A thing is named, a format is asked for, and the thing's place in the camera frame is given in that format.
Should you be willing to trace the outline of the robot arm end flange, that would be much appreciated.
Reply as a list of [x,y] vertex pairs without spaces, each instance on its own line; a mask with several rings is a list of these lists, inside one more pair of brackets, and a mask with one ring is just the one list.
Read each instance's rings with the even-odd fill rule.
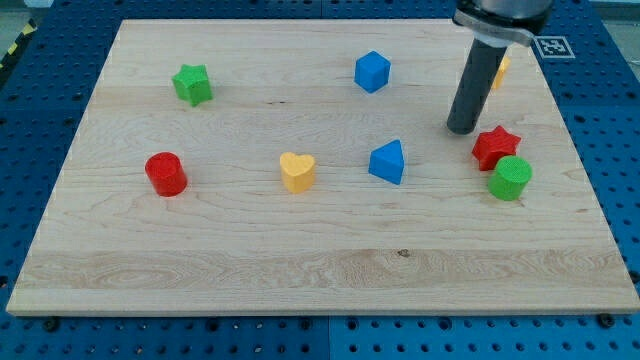
[[458,0],[452,21],[490,47],[529,47],[548,21],[552,4],[552,0]]

